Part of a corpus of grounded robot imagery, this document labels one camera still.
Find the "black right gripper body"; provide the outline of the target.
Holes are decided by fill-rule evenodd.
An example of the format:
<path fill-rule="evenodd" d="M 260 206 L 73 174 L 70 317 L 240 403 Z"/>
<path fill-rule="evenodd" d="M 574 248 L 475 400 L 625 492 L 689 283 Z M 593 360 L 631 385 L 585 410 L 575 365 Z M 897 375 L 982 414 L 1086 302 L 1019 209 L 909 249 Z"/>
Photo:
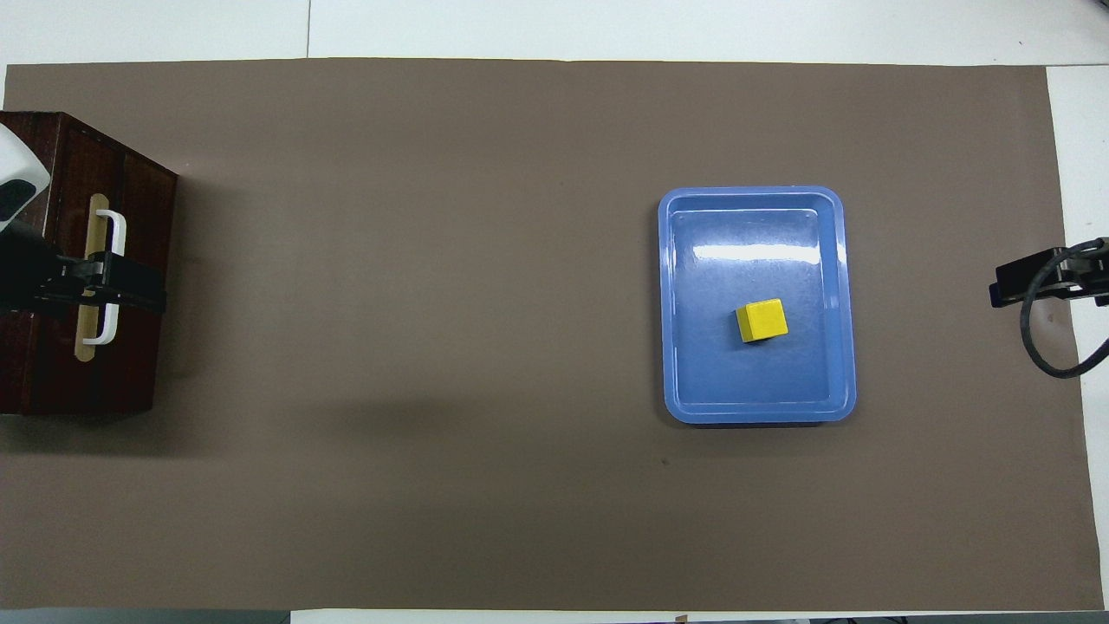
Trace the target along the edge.
<path fill-rule="evenodd" d="M 1061 246 L 1056 257 L 1054 299 L 1093 299 L 1097 307 L 1108 305 L 1108 238 Z"/>

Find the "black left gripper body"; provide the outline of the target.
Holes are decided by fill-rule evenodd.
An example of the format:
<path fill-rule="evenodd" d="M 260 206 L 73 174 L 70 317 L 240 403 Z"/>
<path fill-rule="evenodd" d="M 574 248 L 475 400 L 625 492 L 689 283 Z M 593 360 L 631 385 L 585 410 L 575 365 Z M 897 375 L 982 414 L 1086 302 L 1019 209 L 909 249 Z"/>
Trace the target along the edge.
<path fill-rule="evenodd" d="M 102 272 L 101 254 L 63 256 L 32 225 L 12 221 L 1 234 L 1 313 L 67 316 Z"/>

